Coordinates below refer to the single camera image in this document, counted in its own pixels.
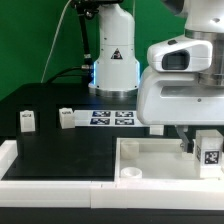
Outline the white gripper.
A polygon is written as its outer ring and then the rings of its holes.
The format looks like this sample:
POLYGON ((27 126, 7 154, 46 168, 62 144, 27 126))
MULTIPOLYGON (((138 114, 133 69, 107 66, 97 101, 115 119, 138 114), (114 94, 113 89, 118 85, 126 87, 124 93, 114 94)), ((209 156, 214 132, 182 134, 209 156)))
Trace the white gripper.
POLYGON ((224 88, 200 85, 192 73, 158 73, 147 67, 136 110, 144 125, 176 125, 183 151, 192 153, 194 141, 185 125, 224 125, 224 88))

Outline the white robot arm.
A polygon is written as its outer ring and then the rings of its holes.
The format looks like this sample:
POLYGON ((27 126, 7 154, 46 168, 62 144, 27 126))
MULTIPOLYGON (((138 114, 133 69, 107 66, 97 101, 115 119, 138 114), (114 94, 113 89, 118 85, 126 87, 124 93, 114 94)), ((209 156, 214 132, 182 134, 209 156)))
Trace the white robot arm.
POLYGON ((100 15, 100 55, 89 90, 101 96, 137 93, 144 125, 224 125, 224 0, 161 0, 186 19, 184 34, 148 48, 149 66, 134 54, 134 19, 122 0, 80 0, 85 17, 100 15))

